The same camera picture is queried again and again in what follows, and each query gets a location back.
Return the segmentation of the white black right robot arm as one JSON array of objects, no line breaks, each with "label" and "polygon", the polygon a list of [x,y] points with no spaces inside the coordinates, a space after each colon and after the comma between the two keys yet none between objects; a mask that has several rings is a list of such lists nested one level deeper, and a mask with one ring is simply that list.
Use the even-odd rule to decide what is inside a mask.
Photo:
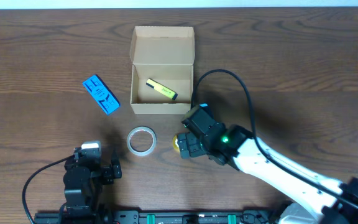
[{"label": "white black right robot arm", "polygon": [[274,151],[245,128],[222,123],[189,126],[173,138],[184,159],[208,156],[252,175],[293,200],[280,223],[358,223],[358,179],[348,183],[309,170]]}]

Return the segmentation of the yellow highlighter pen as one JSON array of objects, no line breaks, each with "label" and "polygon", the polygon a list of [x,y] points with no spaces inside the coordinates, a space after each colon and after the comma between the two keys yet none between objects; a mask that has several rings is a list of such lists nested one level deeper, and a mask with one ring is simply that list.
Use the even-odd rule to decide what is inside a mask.
[{"label": "yellow highlighter pen", "polygon": [[178,94],[177,92],[169,89],[168,87],[160,84],[159,82],[156,82],[155,80],[153,79],[148,79],[146,81],[146,85],[153,88],[155,91],[163,94],[164,96],[168,97],[169,99],[171,100],[176,100]]}]

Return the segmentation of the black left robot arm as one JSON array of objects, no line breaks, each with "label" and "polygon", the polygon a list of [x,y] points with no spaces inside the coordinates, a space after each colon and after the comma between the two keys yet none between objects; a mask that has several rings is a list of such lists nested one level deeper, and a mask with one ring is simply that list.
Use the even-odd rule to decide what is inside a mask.
[{"label": "black left robot arm", "polygon": [[73,158],[65,163],[63,176],[68,214],[71,217],[92,217],[99,210],[99,196],[103,186],[112,185],[122,177],[121,165],[115,152],[111,162],[101,165],[98,149],[75,148]]}]

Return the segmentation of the small yellow tape roll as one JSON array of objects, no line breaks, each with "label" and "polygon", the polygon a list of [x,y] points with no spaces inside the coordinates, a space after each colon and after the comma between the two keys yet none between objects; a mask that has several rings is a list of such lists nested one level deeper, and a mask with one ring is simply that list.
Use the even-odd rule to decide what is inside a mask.
[{"label": "small yellow tape roll", "polygon": [[177,152],[177,153],[180,153],[180,148],[179,148],[179,145],[178,145],[178,136],[175,135],[172,139],[172,145],[173,145],[173,149]]}]

